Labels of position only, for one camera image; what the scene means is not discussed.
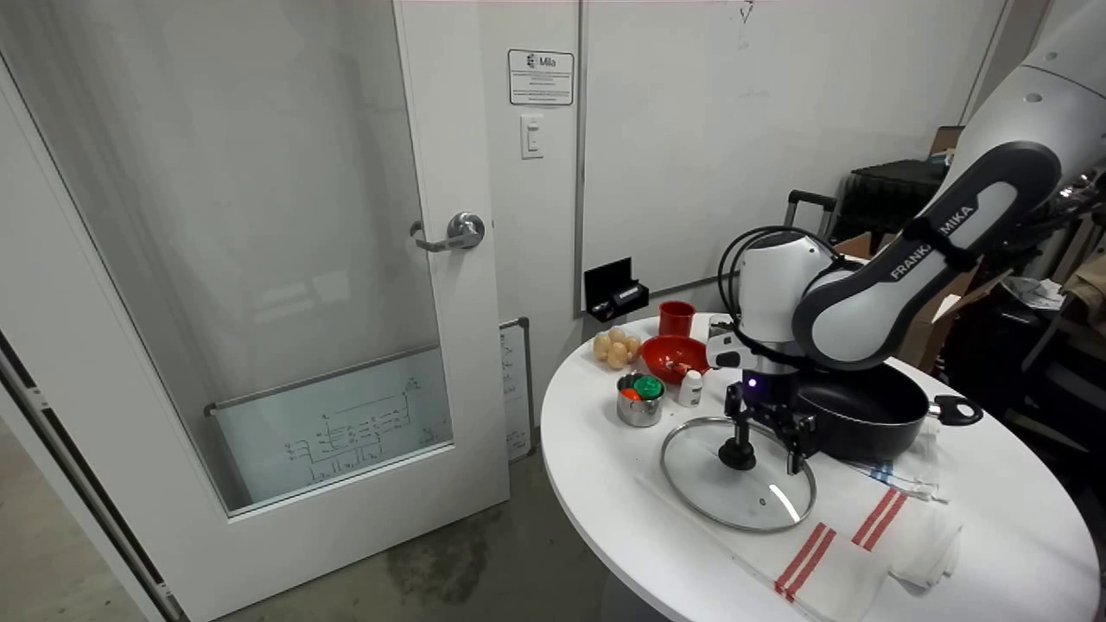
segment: round white table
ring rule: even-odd
[[[895,364],[926,396],[950,396],[933,376]],[[699,408],[667,405],[660,427],[614,419],[617,375],[589,361],[589,341],[568,358],[543,402],[543,455],[551,491],[593,558],[667,618],[805,618],[717,543],[740,537],[690,517],[671,488],[647,488],[671,429],[715,416],[737,371],[713,371]],[[941,491],[964,520],[955,576],[926,594],[888,582],[866,618],[1093,618],[1100,605],[1096,543],[1053,475],[1005,427],[980,419],[937,437]]]

